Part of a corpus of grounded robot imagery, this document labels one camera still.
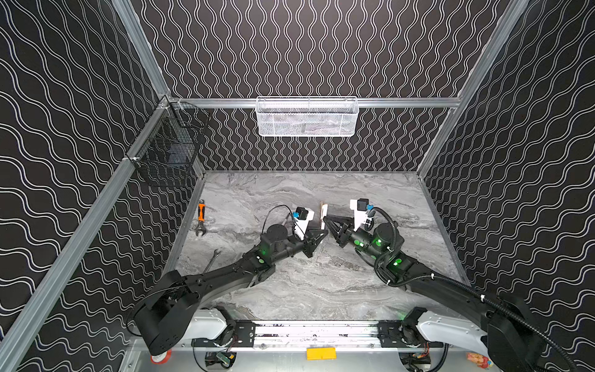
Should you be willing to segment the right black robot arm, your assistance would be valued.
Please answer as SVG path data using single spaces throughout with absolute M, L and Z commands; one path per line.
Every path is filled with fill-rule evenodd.
M 339 246 L 353 244 L 372 259 L 375 273 L 388 286 L 407 288 L 459 313 L 486 332 L 480 344 L 506 371 L 536 371 L 545 346 L 528 305 L 511 294 L 480 294 L 469 285 L 439 274 L 402 252 L 398 224 L 379 226 L 372 217 L 361 224 L 350 217 L 327 215 L 323 223 Z

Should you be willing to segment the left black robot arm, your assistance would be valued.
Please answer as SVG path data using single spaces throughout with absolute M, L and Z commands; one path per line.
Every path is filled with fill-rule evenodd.
M 165 353 L 181 341 L 201 305 L 265 281 L 280 260 L 299 253 L 313 257 L 327 235 L 326 229 L 307 229 L 301 239 L 274 224 L 260 234 L 256 246 L 227 266 L 205 274 L 182 276 L 176 270 L 165 274 L 133 310 L 133 321 L 150 354 Z

